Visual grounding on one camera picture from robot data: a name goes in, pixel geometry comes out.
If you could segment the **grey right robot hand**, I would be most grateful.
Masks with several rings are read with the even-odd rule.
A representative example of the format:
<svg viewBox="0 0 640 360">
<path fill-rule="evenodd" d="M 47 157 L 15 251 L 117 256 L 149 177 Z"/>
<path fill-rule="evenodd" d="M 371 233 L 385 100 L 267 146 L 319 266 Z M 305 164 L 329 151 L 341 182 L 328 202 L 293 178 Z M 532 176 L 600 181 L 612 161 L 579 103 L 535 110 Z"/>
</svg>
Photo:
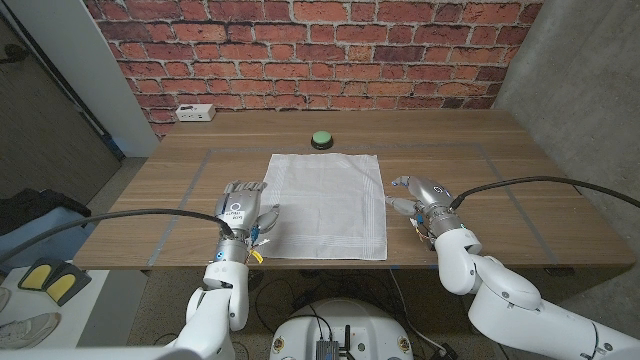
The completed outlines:
<svg viewBox="0 0 640 360">
<path fill-rule="evenodd" d="M 414 197 L 408 200 L 387 196 L 385 202 L 404 216 L 428 223 L 428 227 L 459 228 L 461 220 L 451 203 L 454 198 L 448 190 L 436 181 L 418 176 L 400 176 L 392 182 L 393 186 L 404 186 Z"/>
</svg>

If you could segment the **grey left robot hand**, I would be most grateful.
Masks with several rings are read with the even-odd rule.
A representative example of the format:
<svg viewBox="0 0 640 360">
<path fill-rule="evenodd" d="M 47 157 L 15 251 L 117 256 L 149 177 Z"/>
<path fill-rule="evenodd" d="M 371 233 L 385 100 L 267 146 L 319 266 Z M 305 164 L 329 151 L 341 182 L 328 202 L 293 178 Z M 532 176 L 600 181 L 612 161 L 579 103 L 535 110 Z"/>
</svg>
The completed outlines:
<svg viewBox="0 0 640 360">
<path fill-rule="evenodd" d="M 260 213 L 262 192 L 267 186 L 266 182 L 241 180 L 226 185 L 216 203 L 214 216 L 230 227 L 235 239 L 253 245 L 260 234 L 274 227 L 280 206 L 276 204 L 269 211 Z"/>
</svg>

